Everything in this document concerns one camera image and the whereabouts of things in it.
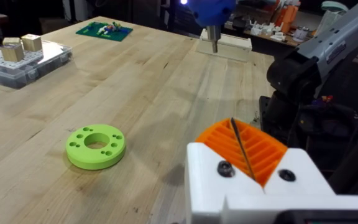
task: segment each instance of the screw hole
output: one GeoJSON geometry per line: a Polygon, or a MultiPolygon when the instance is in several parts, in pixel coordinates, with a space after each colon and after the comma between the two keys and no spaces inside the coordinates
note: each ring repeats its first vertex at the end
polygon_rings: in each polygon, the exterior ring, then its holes
{"type": "Polygon", "coordinates": [[[296,180],[295,174],[287,169],[282,169],[278,171],[278,175],[286,181],[294,182],[296,180]]]}

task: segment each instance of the wooden cube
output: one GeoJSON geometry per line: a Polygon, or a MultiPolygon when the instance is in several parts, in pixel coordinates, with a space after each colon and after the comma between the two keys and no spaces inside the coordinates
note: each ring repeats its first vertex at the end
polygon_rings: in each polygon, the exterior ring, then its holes
{"type": "Polygon", "coordinates": [[[10,62],[20,62],[24,58],[23,47],[21,44],[4,44],[1,47],[4,60],[10,62]]]}
{"type": "Polygon", "coordinates": [[[27,34],[22,36],[24,50],[36,52],[42,49],[41,36],[27,34]]]}
{"type": "Polygon", "coordinates": [[[22,44],[18,37],[5,37],[2,44],[22,44]]]}

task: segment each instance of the wood grain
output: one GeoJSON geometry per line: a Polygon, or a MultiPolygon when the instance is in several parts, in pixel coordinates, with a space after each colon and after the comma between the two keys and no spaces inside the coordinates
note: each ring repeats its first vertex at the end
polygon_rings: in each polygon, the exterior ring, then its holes
{"type": "Polygon", "coordinates": [[[75,34],[88,23],[42,37],[73,47],[72,62],[20,90],[0,86],[0,224],[182,223],[186,145],[221,119],[253,122],[273,58],[201,54],[196,39],[125,22],[134,31],[122,42],[75,34]],[[126,135],[118,164],[70,164],[65,141],[88,124],[126,135]]]}

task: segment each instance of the hole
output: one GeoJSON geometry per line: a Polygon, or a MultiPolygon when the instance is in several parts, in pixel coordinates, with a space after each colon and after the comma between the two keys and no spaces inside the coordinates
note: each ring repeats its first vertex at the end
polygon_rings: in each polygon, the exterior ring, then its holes
{"type": "Polygon", "coordinates": [[[228,14],[230,12],[230,10],[228,9],[228,8],[226,8],[226,7],[224,7],[223,9],[222,9],[222,13],[223,14],[228,14]]]}
{"type": "Polygon", "coordinates": [[[102,133],[93,133],[84,139],[84,144],[90,149],[101,149],[109,144],[109,136],[102,133]]]}

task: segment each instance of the black screw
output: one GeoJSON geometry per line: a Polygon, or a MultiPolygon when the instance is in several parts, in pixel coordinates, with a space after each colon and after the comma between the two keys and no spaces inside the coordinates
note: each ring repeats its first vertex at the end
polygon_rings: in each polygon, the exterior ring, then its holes
{"type": "Polygon", "coordinates": [[[295,174],[287,169],[279,170],[278,175],[286,181],[294,182],[296,180],[295,174]]]}
{"type": "Polygon", "coordinates": [[[230,10],[228,9],[228,8],[226,8],[226,7],[224,7],[223,9],[222,9],[222,13],[223,14],[228,14],[230,12],[230,10]]]}
{"type": "Polygon", "coordinates": [[[221,161],[218,164],[218,173],[222,177],[232,177],[234,176],[234,169],[230,162],[228,161],[221,161]]]}

